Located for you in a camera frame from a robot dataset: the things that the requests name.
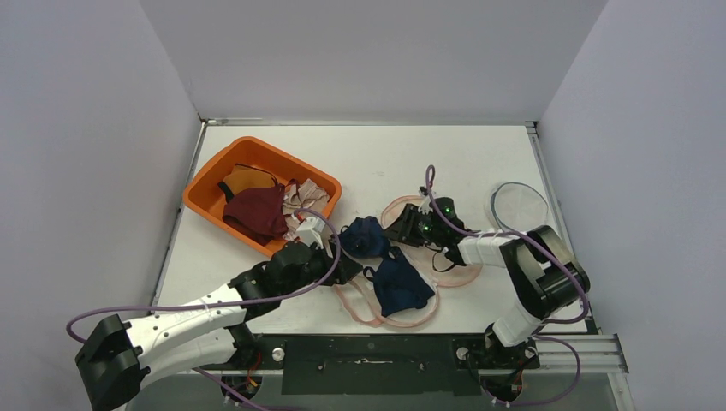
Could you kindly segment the floral padded bra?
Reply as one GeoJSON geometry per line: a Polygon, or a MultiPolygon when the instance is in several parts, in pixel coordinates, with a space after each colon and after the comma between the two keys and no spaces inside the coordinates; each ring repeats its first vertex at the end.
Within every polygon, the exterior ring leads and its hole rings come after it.
{"type": "Polygon", "coordinates": [[[444,258],[427,247],[412,247],[401,244],[399,248],[408,262],[417,270],[424,281],[434,291],[434,296],[422,308],[410,308],[393,313],[382,314],[382,308],[371,284],[361,274],[343,286],[335,286],[342,306],[351,318],[366,326],[389,326],[397,329],[414,328],[433,318],[442,301],[442,291],[466,286],[482,272],[481,265],[456,266],[449,271],[439,267],[444,258]]]}

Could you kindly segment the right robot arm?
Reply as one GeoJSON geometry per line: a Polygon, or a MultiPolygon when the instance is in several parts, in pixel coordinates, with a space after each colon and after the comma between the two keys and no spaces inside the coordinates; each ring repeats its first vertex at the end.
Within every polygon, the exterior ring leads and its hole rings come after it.
{"type": "Polygon", "coordinates": [[[528,232],[477,232],[457,216],[450,197],[405,202],[385,217],[384,234],[411,247],[433,245],[454,266],[488,265],[507,271],[515,291],[513,307],[487,328],[486,360],[507,366],[518,345],[553,320],[562,308],[585,301],[591,282],[585,270],[549,225],[528,232]]]}

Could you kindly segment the dark red bra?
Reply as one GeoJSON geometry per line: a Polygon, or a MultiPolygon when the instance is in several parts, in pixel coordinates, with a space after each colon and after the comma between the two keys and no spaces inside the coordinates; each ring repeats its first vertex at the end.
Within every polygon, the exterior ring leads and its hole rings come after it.
{"type": "Polygon", "coordinates": [[[231,228],[265,246],[282,238],[289,227],[283,203],[287,187],[248,188],[236,194],[223,208],[222,220],[231,228]]]}

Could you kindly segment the navy blue bra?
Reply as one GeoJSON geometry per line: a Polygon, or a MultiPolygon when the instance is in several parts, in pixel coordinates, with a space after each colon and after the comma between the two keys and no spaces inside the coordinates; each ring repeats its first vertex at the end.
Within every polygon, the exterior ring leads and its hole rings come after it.
{"type": "Polygon", "coordinates": [[[408,309],[422,309],[435,296],[433,288],[410,264],[399,247],[390,244],[379,221],[357,217],[339,234],[342,249],[355,259],[379,259],[377,268],[363,269],[387,318],[408,309]]]}

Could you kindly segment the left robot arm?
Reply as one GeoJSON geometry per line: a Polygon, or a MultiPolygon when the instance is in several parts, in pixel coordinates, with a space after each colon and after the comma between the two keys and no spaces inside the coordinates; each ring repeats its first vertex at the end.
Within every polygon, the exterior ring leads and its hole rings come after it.
{"type": "Polygon", "coordinates": [[[343,285],[363,267],[317,244],[289,242],[228,283],[172,311],[141,318],[113,314],[99,321],[75,357],[94,410],[115,410],[153,382],[195,367],[242,369],[263,356],[247,322],[281,305],[281,298],[317,283],[343,285]]]}

